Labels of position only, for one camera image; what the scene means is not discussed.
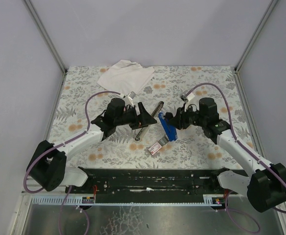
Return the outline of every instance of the gray wall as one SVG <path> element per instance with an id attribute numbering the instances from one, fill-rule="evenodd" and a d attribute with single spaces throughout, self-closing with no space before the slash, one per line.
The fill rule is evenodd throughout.
<path id="1" fill-rule="evenodd" d="M 32 0 L 65 65 L 235 65 L 271 0 Z"/>
<path id="2" fill-rule="evenodd" d="M 22 179 L 46 131 L 61 80 L 21 0 L 0 0 L 0 235 L 6 233 Z"/>
<path id="3" fill-rule="evenodd" d="M 266 156 L 286 166 L 286 0 L 278 3 L 240 74 Z"/>

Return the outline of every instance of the white cloth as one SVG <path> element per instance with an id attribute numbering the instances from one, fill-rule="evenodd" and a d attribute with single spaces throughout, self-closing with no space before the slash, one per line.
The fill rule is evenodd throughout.
<path id="1" fill-rule="evenodd" d="M 129 60 L 120 60 L 111 66 L 98 79 L 97 83 L 108 91 L 136 94 L 146 86 L 154 75 L 154 68 L 143 68 L 136 62 Z"/>

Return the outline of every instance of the blue object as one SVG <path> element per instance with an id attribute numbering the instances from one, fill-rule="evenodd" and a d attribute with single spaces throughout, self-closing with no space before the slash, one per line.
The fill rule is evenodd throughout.
<path id="1" fill-rule="evenodd" d="M 164 114 L 162 112 L 158 114 L 158 117 L 164 131 L 168 136 L 169 141 L 176 141 L 177 140 L 176 128 L 167 123 L 167 120 L 165 119 Z"/>

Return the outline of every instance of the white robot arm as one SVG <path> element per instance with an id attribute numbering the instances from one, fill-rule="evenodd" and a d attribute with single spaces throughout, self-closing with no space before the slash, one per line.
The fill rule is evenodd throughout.
<path id="1" fill-rule="evenodd" d="M 280 163 L 272 164 L 244 143 L 231 129 L 230 124 L 219 118 L 217 105 L 212 98 L 200 99 L 199 110 L 196 107 L 193 111 L 194 97 L 192 93 L 187 97 L 181 96 L 185 102 L 184 106 L 177 109 L 175 117 L 171 113 L 166 116 L 171 117 L 169 124 L 179 130 L 190 125 L 200 126 L 205 136 L 227 151 L 247 174 L 242 176 L 226 168 L 218 170 L 216 181 L 219 185 L 247 196 L 259 212 L 285 202 L 286 188 L 270 171 L 276 173 L 286 184 L 286 168 Z"/>
<path id="2" fill-rule="evenodd" d="M 46 191 L 52 191 L 59 185 L 82 186 L 88 176 L 79 168 L 66 167 L 66 162 L 88 146 L 99 143 L 112 135 L 117 126 L 128 124 L 132 130 L 143 128 L 157 121 L 138 103 L 139 114 L 133 105 L 134 93 L 121 98 L 113 98 L 105 114 L 90 122 L 89 127 L 56 143 L 42 141 L 28 167 L 27 172 Z"/>

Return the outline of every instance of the floral pattern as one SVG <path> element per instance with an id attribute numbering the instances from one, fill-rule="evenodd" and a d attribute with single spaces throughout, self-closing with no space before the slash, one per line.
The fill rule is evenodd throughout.
<path id="1" fill-rule="evenodd" d="M 49 141 L 63 140 L 86 128 L 85 102 L 92 94 L 103 90 L 96 82 L 108 69 L 109 67 L 69 68 Z M 162 111 L 175 115 L 176 109 L 183 105 L 179 96 L 184 91 L 198 83 L 214 83 L 227 97 L 237 133 L 252 146 L 246 117 L 229 66 L 156 66 L 154 69 L 154 78 L 137 94 L 135 103 L 143 102 L 151 113 L 158 102 L 163 101 Z M 198 100 L 206 96 L 215 99 L 220 118 L 228 120 L 224 101 L 214 87 L 201 86 L 194 93 Z M 88 105 L 90 119 L 102 113 L 113 97 L 115 95 L 104 93 L 93 98 Z M 177 131 L 177 141 L 166 144 L 154 156 L 148 148 L 165 135 L 160 121 L 151 126 L 140 142 L 134 141 L 137 133 L 138 130 L 131 130 L 129 126 L 117 127 L 108 139 L 77 154 L 67 165 L 88 168 L 241 168 L 229 154 L 207 139 L 199 127 L 190 126 L 186 130 Z"/>

